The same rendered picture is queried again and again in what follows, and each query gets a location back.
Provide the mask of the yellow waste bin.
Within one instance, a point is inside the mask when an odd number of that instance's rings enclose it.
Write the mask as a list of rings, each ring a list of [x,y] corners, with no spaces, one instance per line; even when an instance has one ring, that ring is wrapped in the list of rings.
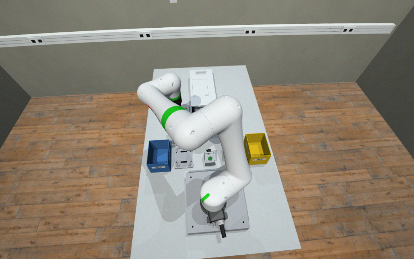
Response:
[[[244,148],[249,165],[267,164],[271,158],[265,133],[246,134]]]

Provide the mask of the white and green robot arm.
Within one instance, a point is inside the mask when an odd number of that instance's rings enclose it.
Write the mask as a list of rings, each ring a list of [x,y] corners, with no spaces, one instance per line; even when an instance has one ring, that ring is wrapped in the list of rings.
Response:
[[[202,184],[200,206],[208,215],[207,223],[217,223],[225,238],[226,202],[252,179],[243,141],[243,108],[233,96],[223,95],[190,113],[180,106],[180,88],[179,76],[166,73],[141,84],[137,96],[180,149],[196,150],[213,136],[220,138],[226,169]]]

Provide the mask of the blue bin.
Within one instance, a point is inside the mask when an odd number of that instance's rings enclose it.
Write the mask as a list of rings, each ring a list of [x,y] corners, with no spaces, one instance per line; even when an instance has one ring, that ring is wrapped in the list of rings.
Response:
[[[147,167],[151,173],[171,171],[171,145],[169,140],[148,142]]]

